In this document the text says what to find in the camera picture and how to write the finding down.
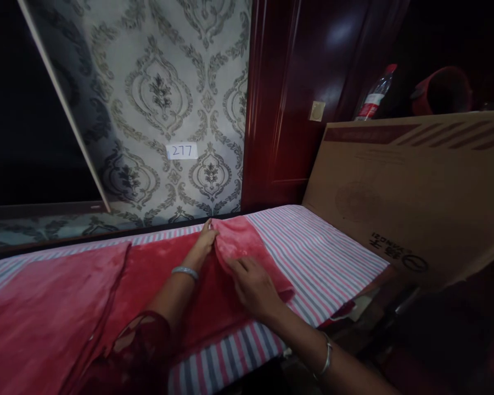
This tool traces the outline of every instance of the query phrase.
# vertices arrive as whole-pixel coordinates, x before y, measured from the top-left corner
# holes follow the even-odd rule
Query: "plastic water bottle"
[[[394,71],[397,68],[396,64],[388,65],[384,71],[383,76],[375,84],[375,86],[369,91],[366,100],[355,117],[355,121],[367,121],[373,118],[379,108],[380,101],[384,95],[388,92],[391,85],[391,79],[394,76]]]

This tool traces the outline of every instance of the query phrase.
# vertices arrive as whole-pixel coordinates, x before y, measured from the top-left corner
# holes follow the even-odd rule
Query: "number label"
[[[166,151],[170,160],[198,158],[198,145],[196,143],[168,144]]]

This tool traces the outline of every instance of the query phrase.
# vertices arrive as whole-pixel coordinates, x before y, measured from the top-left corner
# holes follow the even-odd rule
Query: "striped bed sheet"
[[[277,266],[294,285],[288,306],[319,326],[355,297],[388,263],[308,209],[289,205],[246,215]],[[0,288],[33,261],[72,255],[131,240],[133,245],[201,231],[202,225],[60,247],[0,260]],[[264,325],[246,325],[174,366],[169,393],[214,393],[281,354],[284,343]]]

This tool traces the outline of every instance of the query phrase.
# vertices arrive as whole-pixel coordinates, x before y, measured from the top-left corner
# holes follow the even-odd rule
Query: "damask wallpaper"
[[[239,210],[250,0],[29,4],[113,213],[0,221],[0,245]]]

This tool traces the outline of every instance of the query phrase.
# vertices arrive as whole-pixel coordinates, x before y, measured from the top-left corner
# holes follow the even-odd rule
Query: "bottle cap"
[[[396,64],[391,64],[386,67],[386,74],[393,73],[397,68]]]

